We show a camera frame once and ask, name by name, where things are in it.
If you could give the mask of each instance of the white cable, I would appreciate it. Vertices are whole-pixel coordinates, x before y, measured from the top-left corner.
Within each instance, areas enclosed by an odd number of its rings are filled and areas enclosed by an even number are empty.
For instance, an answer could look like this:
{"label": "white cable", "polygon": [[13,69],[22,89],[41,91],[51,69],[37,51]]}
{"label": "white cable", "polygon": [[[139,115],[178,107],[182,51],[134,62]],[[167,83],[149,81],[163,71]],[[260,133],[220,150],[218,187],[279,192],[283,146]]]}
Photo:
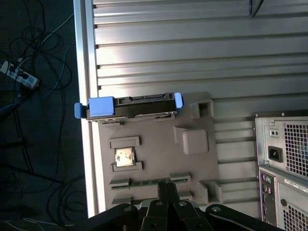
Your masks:
{"label": "white cable", "polygon": [[41,228],[41,230],[45,231],[45,230],[43,229],[43,227],[42,227],[40,224],[38,224],[37,222],[32,221],[32,220],[27,220],[27,219],[25,219],[25,218],[24,218],[23,220],[28,221],[28,222],[31,222],[31,223],[34,223],[34,224],[37,224],[37,225]]}
{"label": "white cable", "polygon": [[57,226],[57,224],[55,224],[55,223],[41,221],[41,220],[35,220],[35,219],[32,219],[32,218],[24,218],[24,220],[34,221],[34,222],[37,222],[37,223],[48,224],[48,225],[56,225]]}
{"label": "white cable", "polygon": [[42,223],[42,224],[48,224],[48,225],[56,225],[56,226],[58,226],[58,225],[55,224],[55,223],[50,223],[50,222],[41,221],[41,220],[35,220],[35,219],[32,219],[32,218],[24,218],[23,220],[32,221],[32,222],[37,222],[37,223]]}
{"label": "white cable", "polygon": [[42,42],[41,45],[50,38],[51,35],[53,35],[55,32],[57,32],[59,29],[61,29],[72,17],[74,16],[74,14],[72,14],[71,16],[69,16],[61,25],[59,25],[53,32],[51,32]]}
{"label": "white cable", "polygon": [[4,221],[4,223],[6,223],[6,224],[8,224],[9,226],[12,226],[13,228],[15,228],[15,229],[17,229],[17,230],[20,230],[20,231],[29,231],[29,230],[23,230],[23,229],[21,229],[21,228],[19,228],[19,227],[16,227],[16,226],[12,225],[11,223],[9,223],[8,221]]}
{"label": "white cable", "polygon": [[[44,42],[46,42],[46,40],[48,40],[55,32],[57,32],[58,30],[60,30],[72,17],[74,16],[74,14],[72,14],[71,16],[69,16],[61,25],[59,25],[53,32],[51,32],[40,44],[43,45]],[[16,67],[16,70],[19,69],[21,67],[22,64],[24,64],[28,59],[30,58],[30,56],[26,57],[22,62],[20,62],[20,64]]]}

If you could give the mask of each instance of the power supply unit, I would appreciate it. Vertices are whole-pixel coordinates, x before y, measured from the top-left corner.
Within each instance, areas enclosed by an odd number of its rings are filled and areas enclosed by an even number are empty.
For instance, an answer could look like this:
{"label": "power supply unit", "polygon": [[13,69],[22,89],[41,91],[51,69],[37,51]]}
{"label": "power supply unit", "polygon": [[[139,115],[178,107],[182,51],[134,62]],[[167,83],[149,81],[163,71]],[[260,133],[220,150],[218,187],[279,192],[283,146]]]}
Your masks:
{"label": "power supply unit", "polygon": [[308,230],[308,111],[254,114],[262,220]]}
{"label": "power supply unit", "polygon": [[254,114],[258,165],[308,180],[308,112]]}

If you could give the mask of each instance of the ridged metal panel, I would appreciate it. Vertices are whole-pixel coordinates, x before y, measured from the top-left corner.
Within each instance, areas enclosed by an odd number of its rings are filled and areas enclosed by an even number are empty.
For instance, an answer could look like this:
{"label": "ridged metal panel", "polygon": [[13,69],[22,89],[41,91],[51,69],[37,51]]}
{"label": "ridged metal panel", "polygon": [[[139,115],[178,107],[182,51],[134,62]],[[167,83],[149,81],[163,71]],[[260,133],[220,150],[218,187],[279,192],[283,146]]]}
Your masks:
{"label": "ridged metal panel", "polygon": [[252,113],[308,105],[308,0],[266,0],[253,19],[247,0],[93,3],[90,95],[206,91],[221,180],[256,177]]}

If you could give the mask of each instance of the blue drive tray handle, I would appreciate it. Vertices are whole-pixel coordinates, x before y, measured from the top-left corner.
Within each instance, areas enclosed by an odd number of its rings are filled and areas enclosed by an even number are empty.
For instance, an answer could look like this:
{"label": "blue drive tray handle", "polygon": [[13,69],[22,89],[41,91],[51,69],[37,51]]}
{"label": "blue drive tray handle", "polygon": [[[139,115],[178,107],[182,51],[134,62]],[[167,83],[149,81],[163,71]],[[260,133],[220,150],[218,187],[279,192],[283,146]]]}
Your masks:
{"label": "blue drive tray handle", "polygon": [[112,96],[89,98],[89,103],[86,106],[81,103],[75,103],[74,105],[75,118],[85,118],[87,120],[123,117],[123,115],[125,117],[125,110],[131,111],[132,108],[137,114],[141,111],[143,115],[147,113],[176,113],[183,106],[184,102],[181,93],[124,98],[114,98]]}

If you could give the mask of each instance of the screw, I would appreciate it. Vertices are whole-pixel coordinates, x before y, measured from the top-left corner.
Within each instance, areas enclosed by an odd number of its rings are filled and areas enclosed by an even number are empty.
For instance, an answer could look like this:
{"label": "screw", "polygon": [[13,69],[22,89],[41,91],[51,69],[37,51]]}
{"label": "screw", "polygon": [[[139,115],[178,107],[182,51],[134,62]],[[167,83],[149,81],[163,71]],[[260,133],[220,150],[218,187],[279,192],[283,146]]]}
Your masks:
{"label": "screw", "polygon": [[187,205],[187,203],[186,203],[186,202],[184,202],[184,201],[180,201],[180,202],[179,202],[179,205],[180,205],[180,206],[186,206],[186,205]]}
{"label": "screw", "polygon": [[125,207],[125,208],[124,208],[124,211],[125,211],[125,212],[131,211],[131,207]]}
{"label": "screw", "polygon": [[221,211],[221,209],[220,209],[219,207],[213,207],[212,210],[213,210],[214,212],[220,212],[220,211]]}

